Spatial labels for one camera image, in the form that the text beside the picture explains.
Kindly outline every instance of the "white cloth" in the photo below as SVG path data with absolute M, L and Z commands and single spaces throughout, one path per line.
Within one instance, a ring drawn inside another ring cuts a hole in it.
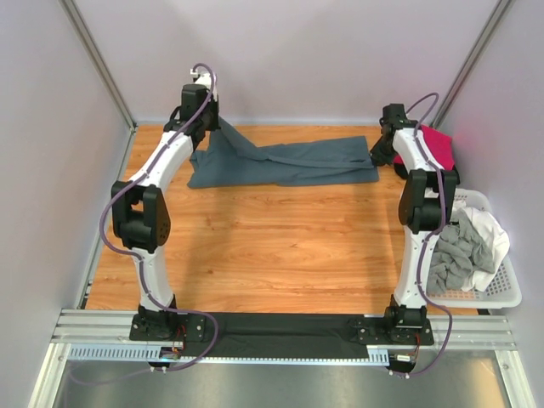
M 484 242 L 493 254 L 495 272 L 490 274 L 483 270 L 475 270 L 462 286 L 462 290 L 465 292 L 469 292 L 473 288 L 483 292 L 491 281 L 493 281 L 493 278 L 495 278 L 497 271 L 501 267 L 502 260 L 506 257 L 510 249 L 510 240 L 506 231 L 501 228 L 495 217 L 489 212 L 480 211 L 472 207 L 462 207 L 460 209 L 467 214 L 468 219 L 473 223 L 474 229 L 484 239 Z

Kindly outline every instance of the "cable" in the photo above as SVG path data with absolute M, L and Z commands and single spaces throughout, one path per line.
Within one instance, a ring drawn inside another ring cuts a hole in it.
M 429 93 L 422 98 L 420 98 L 415 104 L 413 104 L 408 110 L 406 111 L 406 114 L 410 113 L 412 109 L 414 109 L 416 106 L 418 106 L 420 103 L 422 103 L 424 100 L 431 98 L 434 96 L 433 103 L 429 106 L 427 111 L 423 114 L 423 116 L 417 121 L 416 126 L 414 127 L 414 139 L 416 141 L 417 148 L 419 149 L 419 152 L 422 154 L 423 158 L 427 162 L 427 164 L 432 167 L 436 171 L 436 177 L 438 180 L 439 185 L 439 200 L 440 200 L 440 225 L 437 229 L 435 229 L 433 232 L 431 232 L 425 240 L 423 241 L 422 245 L 422 251 L 419 254 L 419 259 L 417 260 L 417 271 L 416 271 L 416 282 L 417 282 L 417 290 L 419 291 L 419 294 L 422 296 L 422 298 L 425 300 L 425 302 L 433 305 L 435 308 L 442 310 L 448 315 L 448 331 L 445 334 L 444 342 L 442 343 L 442 347 L 440 348 L 438 354 L 436 354 L 436 357 L 434 357 L 434 360 L 431 361 L 431 363 L 423 368 L 422 370 L 418 372 L 411 373 L 410 375 L 405 374 L 403 377 L 409 378 L 409 377 L 417 377 L 420 376 L 427 371 L 429 371 L 439 360 L 439 358 L 442 356 L 442 354 L 445 351 L 446 346 L 448 345 L 448 342 L 450 341 L 450 335 L 451 330 L 453 329 L 453 315 L 451 312 L 445 307 L 440 304 L 437 304 L 433 302 L 425 293 L 425 289 L 422 287 L 422 266 L 423 266 L 423 258 L 425 257 L 425 253 L 427 251 L 428 241 L 431 239 L 432 236 L 439 235 L 440 232 L 442 232 L 442 229 L 445 227 L 446 224 L 446 208 L 445 208 L 445 196 L 444 196 L 444 180 L 442 179 L 442 171 L 440 170 L 440 167 L 435 165 L 433 162 L 430 161 L 429 157 L 427 156 L 427 153 L 423 149 L 421 140 L 417 137 L 417 131 L 421 128 L 423 121 L 427 118 L 427 116 L 431 113 L 431 111 L 436 106 L 437 102 L 439 101 L 439 95 L 436 92 Z
M 212 78 L 212 84 L 210 86 L 210 90 L 207 93 L 206 98 L 202 102 L 202 105 L 198 108 L 198 110 L 195 112 L 195 114 L 186 123 L 184 123 L 184 125 L 175 134 L 173 134 L 170 137 L 170 139 L 168 139 L 168 141 L 159 149 L 158 153 L 156 154 L 154 159 L 151 161 L 150 165 L 145 169 L 144 174 L 142 174 L 140 177 L 133 180 L 131 183 L 127 184 L 124 188 L 122 188 L 119 192 L 117 192 L 117 194 L 115 194 L 111 198 L 111 200 L 105 206 L 104 211 L 100 215 L 100 221 L 99 221 L 100 238 L 105 243 L 105 245 L 108 248 L 110 248 L 113 252 L 120 253 L 121 255 L 129 255 L 131 257 L 135 257 L 138 260 L 138 272 L 139 272 L 139 279 L 140 279 L 140 282 L 142 284 L 142 289 L 144 290 L 144 294 L 147 296 L 147 298 L 157 308 L 159 308 L 161 310 L 164 310 L 164 311 L 167 311 L 167 312 L 176 313 L 176 314 L 189 314 L 189 315 L 204 316 L 204 317 L 207 317 L 209 320 L 211 320 L 212 323 L 213 323 L 212 341 L 206 347 L 206 349 L 202 353 L 197 355 L 191 361 L 188 361 L 188 362 L 180 364 L 180 365 L 176 365 L 174 367 L 167 368 L 166 371 L 168 371 L 168 372 L 183 370 L 184 368 L 191 367 L 191 366 L 195 365 L 196 363 L 198 363 L 200 360 L 202 360 L 202 358 L 213 348 L 213 346 L 217 342 L 218 333 L 219 333 L 219 323 L 215 319 L 215 317 L 213 317 L 211 314 L 209 314 L 207 312 L 201 312 L 199 310 L 192 310 L 192 309 L 169 308 L 169 307 L 167 307 L 167 306 L 165 306 L 163 304 L 160 304 L 153 297 L 153 295 L 151 294 L 151 292 L 149 290 L 149 287 L 147 286 L 147 283 L 145 282 L 145 271 L 144 271 L 144 260 L 143 260 L 143 258 L 136 252 L 128 251 L 128 250 L 121 249 L 121 248 L 118 248 L 118 247 L 114 246 L 110 242 L 108 237 L 106 236 L 105 228 L 106 228 L 106 219 L 108 217 L 108 214 L 109 214 L 111 208 L 113 207 L 113 205 L 117 202 L 117 200 L 119 200 L 119 198 L 121 198 L 125 193 L 127 193 L 127 191 L 132 189 L 136 184 L 141 183 L 143 180 L 145 180 L 147 177 L 149 177 L 150 172 L 153 170 L 155 165 L 159 162 L 159 160 L 161 159 L 161 156 L 164 154 L 164 152 L 170 147 L 171 143 L 181 133 L 183 133 L 190 126 L 190 124 L 192 122 L 195 121 L 195 119 L 204 111 L 204 109 L 206 109 L 206 106 L 207 106 L 208 102 L 211 100 L 211 98 L 213 96 L 213 90 L 215 89 L 217 78 L 216 78 L 215 73 L 213 72 L 213 70 L 208 65 L 198 63 L 193 67 L 193 70 L 196 70 L 197 68 L 204 68 L 206 71 L 209 72 L 209 74 L 210 74 L 210 76 Z M 135 371 L 135 372 L 129 373 L 129 374 L 127 374 L 125 376 L 122 376 L 122 377 L 118 377 L 118 378 L 114 378 L 114 379 L 106 380 L 106 381 L 100 381 L 100 382 L 84 382 L 84 381 L 78 380 L 77 378 L 73 377 L 71 371 L 69 372 L 69 377 L 74 383 L 79 384 L 79 385 L 99 386 L 99 385 L 106 385 L 106 384 L 116 383 L 118 381 L 123 381 L 123 380 L 129 379 L 129 378 L 132 378 L 132 377 L 136 377 L 136 376 L 138 376 L 140 374 L 144 374 L 146 372 L 150 372 L 150 369 Z

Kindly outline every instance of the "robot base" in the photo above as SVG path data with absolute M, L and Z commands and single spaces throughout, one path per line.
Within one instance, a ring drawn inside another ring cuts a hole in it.
M 434 344 L 433 330 L 427 319 L 427 309 L 407 309 L 399 306 L 394 297 L 383 317 L 363 317 L 350 325 L 359 329 L 359 343 L 367 345 L 395 344 L 407 347 Z
M 176 297 L 169 307 L 176 308 Z M 140 305 L 128 338 L 137 342 L 202 342 L 205 327 L 202 316 L 148 310 Z

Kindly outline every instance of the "metal floor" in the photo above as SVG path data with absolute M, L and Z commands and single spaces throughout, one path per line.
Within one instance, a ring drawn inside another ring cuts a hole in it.
M 418 367 L 434 352 L 423 350 Z M 76 363 L 74 376 L 104 381 L 145 363 Z M 187 371 L 144 374 L 99 387 L 63 375 L 55 407 L 509 407 L 494 352 L 446 352 L 427 374 L 402 380 L 381 367 L 199 364 Z

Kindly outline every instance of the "black fabric strip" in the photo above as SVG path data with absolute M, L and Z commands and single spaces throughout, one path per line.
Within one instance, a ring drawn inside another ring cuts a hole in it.
M 349 326 L 355 314 L 213 313 L 219 338 L 210 357 L 360 359 L 366 346 L 357 343 Z M 197 355 L 209 344 L 213 323 L 206 322 L 204 341 L 187 343 L 185 353 Z

